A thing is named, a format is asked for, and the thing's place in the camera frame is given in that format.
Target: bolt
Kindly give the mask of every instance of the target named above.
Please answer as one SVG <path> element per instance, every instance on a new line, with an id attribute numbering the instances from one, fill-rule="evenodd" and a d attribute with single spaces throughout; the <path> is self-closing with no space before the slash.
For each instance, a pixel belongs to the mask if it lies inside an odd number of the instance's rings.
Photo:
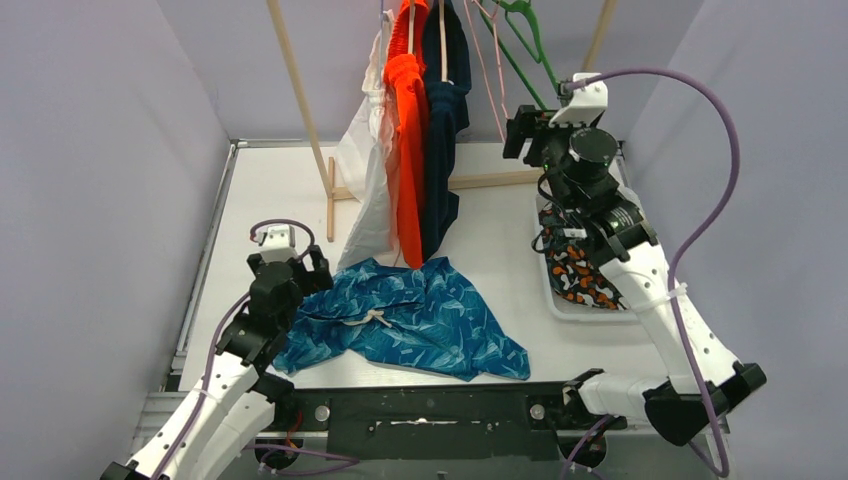
<path id="1" fill-rule="evenodd" d="M 330 407 L 326 405 L 319 405 L 318 408 L 315 409 L 315 420 L 318 420 L 319 422 L 326 422 L 328 418 L 330 418 Z"/>
<path id="2" fill-rule="evenodd" d="M 530 416 L 533 418 L 533 420 L 544 420 L 545 407 L 539 405 L 538 403 L 536 405 L 533 405 L 532 407 L 530 407 Z"/>

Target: white table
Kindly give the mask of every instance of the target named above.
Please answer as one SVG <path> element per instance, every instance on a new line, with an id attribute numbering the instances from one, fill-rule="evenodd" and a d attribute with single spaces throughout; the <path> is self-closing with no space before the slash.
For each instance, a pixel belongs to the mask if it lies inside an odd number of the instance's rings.
<path id="1" fill-rule="evenodd" d="M 334 148 L 323 149 L 324 155 Z M 499 144 L 461 144 L 455 174 L 514 171 L 518 160 L 501 158 Z M 480 291 L 504 332 L 526 348 L 531 382 L 569 380 L 589 368 L 637 375 L 664 375 L 655 347 L 638 325 L 567 324 L 547 309 L 533 237 L 535 185 L 459 190 L 459 218 L 439 255 Z M 256 251 L 248 229 L 264 219 L 291 218 L 309 225 L 331 269 L 359 209 L 356 200 L 336 204 L 336 241 L 326 241 L 326 199 L 308 147 L 239 149 L 226 205 L 209 262 L 189 340 L 181 390 L 203 370 L 212 332 L 223 313 L 244 293 L 253 274 L 245 260 Z M 305 235 L 298 233 L 299 246 Z M 462 384 L 461 380 L 401 367 L 374 364 L 355 352 L 291 376 L 296 388 L 399 387 Z M 480 375 L 473 383 L 511 380 Z"/>

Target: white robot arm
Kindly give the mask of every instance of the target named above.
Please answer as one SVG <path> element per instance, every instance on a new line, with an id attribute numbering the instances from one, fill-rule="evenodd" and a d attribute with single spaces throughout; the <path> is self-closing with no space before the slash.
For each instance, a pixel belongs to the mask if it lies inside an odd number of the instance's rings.
<path id="1" fill-rule="evenodd" d="M 618 192 L 618 182 L 609 173 L 618 142 L 596 128 L 607 107 L 607 87 L 595 81 L 574 88 L 597 75 L 578 73 L 574 83 L 561 84 L 559 110 L 519 107 L 507 123 L 504 157 L 518 158 L 525 141 L 532 138 L 524 163 L 544 167 L 540 195 L 585 230 L 578 244 L 628 301 L 667 370 L 666 376 L 656 378 L 590 370 L 564 387 L 567 410 L 645 420 L 663 438 L 682 446 L 709 419 L 683 348 L 673 297 L 716 415 L 731 411 L 766 378 L 758 365 L 742 364 L 710 331 L 685 285 L 675 282 L 676 288 L 667 288 L 669 267 L 656 234 L 639 207 Z M 550 193 L 542 189 L 545 180 Z"/>
<path id="2" fill-rule="evenodd" d="M 315 245 L 306 251 L 313 270 L 306 270 L 302 256 L 295 255 L 289 225 L 269 228 L 259 252 L 247 260 L 256 276 L 250 301 L 223 331 L 204 378 L 144 448 L 125 465 L 112 463 L 101 480 L 218 478 L 272 423 L 275 402 L 285 400 L 294 387 L 265 370 L 285 345 L 303 297 L 330 288 L 333 280 Z M 183 434 L 186 425 L 190 428 Z"/>

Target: gray wall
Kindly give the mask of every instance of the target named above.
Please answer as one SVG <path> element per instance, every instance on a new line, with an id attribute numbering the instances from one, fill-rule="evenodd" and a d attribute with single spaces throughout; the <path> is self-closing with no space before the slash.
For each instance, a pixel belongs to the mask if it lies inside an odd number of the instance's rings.
<path id="1" fill-rule="evenodd" d="M 681 277 L 769 376 L 730 417 L 749 479 L 848 478 L 846 21 L 841 0 L 708 0 L 671 62 L 717 90 L 741 137 L 736 194 Z M 630 140 L 635 189 L 671 255 L 724 188 L 726 136 L 707 102 L 664 80 Z"/>
<path id="2" fill-rule="evenodd" d="M 154 0 L 4 2 L 0 478 L 125 460 L 226 158 Z"/>
<path id="3" fill-rule="evenodd" d="M 462 2 L 454 5 L 465 22 Z M 360 85 L 371 42 L 379 27 L 378 0 L 280 0 L 298 59 L 306 95 L 319 134 L 338 140 L 362 100 Z M 386 0 L 399 11 L 400 0 Z M 554 70 L 566 75 L 579 70 L 591 43 L 602 5 L 596 1 L 537 1 L 535 9 L 545 49 Z M 634 65 L 665 66 L 671 59 L 703 0 L 642 0 L 619 2 L 596 67 L 608 70 Z M 306 138 L 294 94 L 265 2 L 261 0 L 159 0 L 162 10 L 203 81 L 206 92 L 231 138 Z M 492 38 L 472 11 L 476 31 L 499 99 Z M 526 22 L 518 18 L 517 22 Z M 550 88 L 541 66 L 519 50 L 515 36 L 502 23 L 506 43 L 538 91 Z M 464 140 L 494 140 L 492 117 L 482 70 L 471 33 L 473 90 L 468 104 L 471 127 Z M 510 115 L 532 98 L 504 60 Z M 626 82 L 612 92 L 607 127 L 626 138 L 656 81 Z M 548 105 L 555 106 L 553 91 Z"/>

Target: wooden rod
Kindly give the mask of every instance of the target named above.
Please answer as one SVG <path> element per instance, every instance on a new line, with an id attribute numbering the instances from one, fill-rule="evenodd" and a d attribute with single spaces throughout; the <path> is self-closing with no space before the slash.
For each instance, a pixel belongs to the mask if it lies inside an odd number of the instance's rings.
<path id="1" fill-rule="evenodd" d="M 336 159 L 330 157 L 330 167 L 327 169 L 330 175 L 331 192 L 336 186 Z M 333 243 L 336 239 L 336 200 L 330 196 L 327 198 L 327 241 Z"/>
<path id="2" fill-rule="evenodd" d="M 300 115 L 303 117 L 303 126 L 309 133 L 309 143 L 312 145 L 312 154 L 315 155 L 315 164 L 318 166 L 318 173 L 321 175 L 321 183 L 324 184 L 324 193 L 326 193 L 327 198 L 332 198 L 333 187 L 330 185 L 327 168 L 324 165 L 324 156 L 321 154 L 321 147 L 318 145 L 318 133 L 315 131 L 315 124 L 312 123 L 309 104 L 306 101 L 306 95 L 303 93 L 300 71 L 294 59 L 286 24 L 283 22 L 283 12 L 280 10 L 278 0 L 267 0 L 267 2 L 271 21 L 274 23 L 274 31 L 277 33 L 277 41 L 280 43 L 280 51 L 283 53 L 283 60 L 286 62 L 286 69 L 289 72 L 289 79 L 294 89 L 294 96 L 297 98 L 297 106 L 300 107 Z"/>
<path id="3" fill-rule="evenodd" d="M 582 71 L 591 72 L 595 68 L 595 59 L 601 50 L 601 44 L 604 43 L 604 37 L 607 35 L 607 29 L 612 21 L 612 14 L 615 12 L 617 4 L 618 0 L 604 0 L 604 6 L 601 7 L 601 14 L 598 15 L 598 24 L 595 26 L 595 33 L 592 35 L 592 45 L 589 46 L 589 51 L 586 52 L 586 57 L 583 59 Z"/>
<path id="4" fill-rule="evenodd" d="M 521 170 L 518 172 L 484 173 L 480 175 L 460 175 L 450 177 L 448 188 L 451 190 L 462 190 L 465 188 L 502 187 L 506 185 L 523 185 L 536 183 L 542 175 L 541 169 Z M 345 187 L 333 188 L 335 200 L 347 200 L 353 195 Z"/>

